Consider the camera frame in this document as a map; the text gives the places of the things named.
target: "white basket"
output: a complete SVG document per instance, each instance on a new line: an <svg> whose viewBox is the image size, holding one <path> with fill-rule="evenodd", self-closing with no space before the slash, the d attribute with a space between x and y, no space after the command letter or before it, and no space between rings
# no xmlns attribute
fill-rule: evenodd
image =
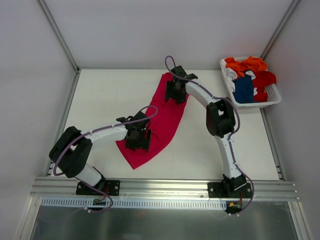
<svg viewBox="0 0 320 240"><path fill-rule="evenodd" d="M248 56L240 56L240 57L234 57L234 60L242 62L243 60L246 60L248 58ZM226 75L226 67L223 64L223 60L225 60L225 58L220 60L220 67L222 70L222 76L223 76L223 80L224 80L224 84L225 87L228 91L228 94L232 100L232 102L234 103L234 105L237 108L265 108L266 106L272 105L272 104L278 104L281 101L281 96L278 92L278 89L276 87L275 84L271 84L269 86L265 87L265 92L268 94L268 101L267 102L255 102L255 103L238 103L235 100L234 94L232 92L231 87L229 86L228 82L227 82L227 75Z"/></svg>

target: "white wall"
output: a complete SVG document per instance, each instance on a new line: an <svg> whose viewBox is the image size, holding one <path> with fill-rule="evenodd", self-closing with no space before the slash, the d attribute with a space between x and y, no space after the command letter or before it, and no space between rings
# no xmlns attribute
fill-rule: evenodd
<svg viewBox="0 0 320 240"><path fill-rule="evenodd" d="M35 0L1 0L0 33L0 238L10 240L74 71Z"/></svg>
<svg viewBox="0 0 320 240"><path fill-rule="evenodd" d="M80 67L218 69L259 56L291 0L46 0Z"/></svg>
<svg viewBox="0 0 320 240"><path fill-rule="evenodd" d="M282 102L267 108L288 180L320 239L320 1L302 0L266 58Z"/></svg>

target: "red cloth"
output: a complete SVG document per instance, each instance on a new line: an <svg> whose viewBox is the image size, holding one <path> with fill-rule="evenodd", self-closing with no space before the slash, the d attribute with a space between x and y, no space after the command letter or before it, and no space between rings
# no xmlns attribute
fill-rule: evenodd
<svg viewBox="0 0 320 240"><path fill-rule="evenodd" d="M276 76L269 71L254 71L255 79L252 80L253 87L256 88L257 94L253 96L255 102L267 102L268 94L265 87L277 82Z"/></svg>
<svg viewBox="0 0 320 240"><path fill-rule="evenodd" d="M277 82L276 76L269 71L253 71L255 79L252 80L254 88L264 88Z"/></svg>
<svg viewBox="0 0 320 240"><path fill-rule="evenodd" d="M176 101L169 99L165 102L167 81L171 81L172 76L169 72L162 75L160 83L150 102L158 108L156 116L151 118L149 129L152 130L149 151L136 149L135 151L126 148L125 140L116 141L120 152L133 169L150 161L160 153L174 138L180 120L184 114L187 102L176 104ZM154 108L146 110L145 114L151 116L155 112Z"/></svg>
<svg viewBox="0 0 320 240"><path fill-rule="evenodd" d="M253 96L255 103L264 103L268 101L268 94L265 92L264 87L256 88L257 94Z"/></svg>

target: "blue cloth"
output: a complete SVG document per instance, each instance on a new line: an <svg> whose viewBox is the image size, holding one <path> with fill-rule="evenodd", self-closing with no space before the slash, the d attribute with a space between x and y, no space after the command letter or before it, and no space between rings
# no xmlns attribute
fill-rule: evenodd
<svg viewBox="0 0 320 240"><path fill-rule="evenodd" d="M254 84L252 83L251 76L245 75L233 81L235 91L233 93L234 99L239 104L254 103Z"/></svg>

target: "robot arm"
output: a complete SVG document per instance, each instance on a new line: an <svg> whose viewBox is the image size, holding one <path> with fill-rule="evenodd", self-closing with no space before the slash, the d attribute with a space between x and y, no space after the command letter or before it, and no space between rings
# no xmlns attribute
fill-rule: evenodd
<svg viewBox="0 0 320 240"><path fill-rule="evenodd" d="M240 164L234 150L232 133L236 120L232 106L225 99L217 100L210 96L208 91L200 87L198 77L193 73L187 74L182 66L175 66L171 73L173 78L167 82L165 100L173 99L180 104L186 101L189 94L206 108L206 127L218 143L223 162L222 191L226 191L228 196L238 194L247 185L247 180L239 170Z"/></svg>
<svg viewBox="0 0 320 240"><path fill-rule="evenodd" d="M49 157L67 178L77 178L101 191L107 184L106 179L98 170L87 164L90 151L108 142L124 139L127 148L148 151L152 130L148 129L150 120L143 120L147 118L140 110L133 117L117 118L116 121L110 124L112 127L108 129L99 131L102 128L97 128L89 131L91 134L77 140L73 144L74 148L68 149L57 163L64 149L76 138L86 133L86 131L80 131L74 126L68 127L53 146Z"/></svg>

